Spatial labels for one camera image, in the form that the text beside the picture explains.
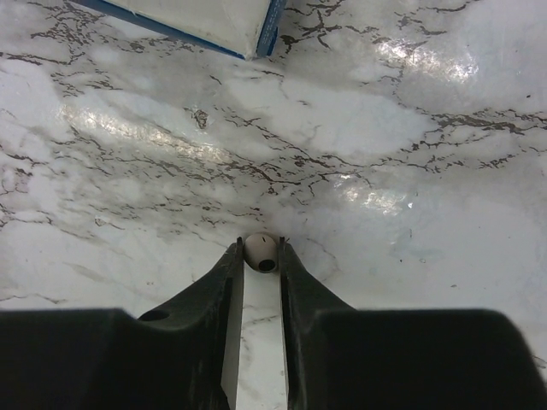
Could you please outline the beige stem earbud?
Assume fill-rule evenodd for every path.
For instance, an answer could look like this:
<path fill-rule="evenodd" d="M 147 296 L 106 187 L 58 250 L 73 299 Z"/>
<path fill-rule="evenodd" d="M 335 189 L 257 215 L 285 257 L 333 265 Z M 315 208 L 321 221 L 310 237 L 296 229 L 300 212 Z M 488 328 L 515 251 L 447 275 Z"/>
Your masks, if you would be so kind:
<path fill-rule="evenodd" d="M 244 258 L 256 272 L 274 272 L 278 266 L 278 245 L 265 233 L 251 234 L 244 240 Z"/>

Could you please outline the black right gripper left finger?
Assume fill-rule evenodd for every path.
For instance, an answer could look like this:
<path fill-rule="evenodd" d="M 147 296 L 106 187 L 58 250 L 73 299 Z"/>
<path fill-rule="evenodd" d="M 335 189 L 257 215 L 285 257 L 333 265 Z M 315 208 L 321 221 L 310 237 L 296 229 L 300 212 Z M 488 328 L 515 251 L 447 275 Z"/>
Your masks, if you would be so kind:
<path fill-rule="evenodd" d="M 4 409 L 232 409 L 243 244 L 139 317 L 119 308 L 4 311 Z"/>

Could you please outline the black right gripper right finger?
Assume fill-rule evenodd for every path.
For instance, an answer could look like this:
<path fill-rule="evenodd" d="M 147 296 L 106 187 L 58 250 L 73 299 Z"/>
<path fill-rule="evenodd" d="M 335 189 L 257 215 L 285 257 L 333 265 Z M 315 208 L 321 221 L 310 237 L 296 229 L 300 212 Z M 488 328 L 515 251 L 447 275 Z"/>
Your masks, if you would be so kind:
<path fill-rule="evenodd" d="M 359 310 L 279 244 L 291 409 L 543 409 L 517 327 L 488 309 Z"/>

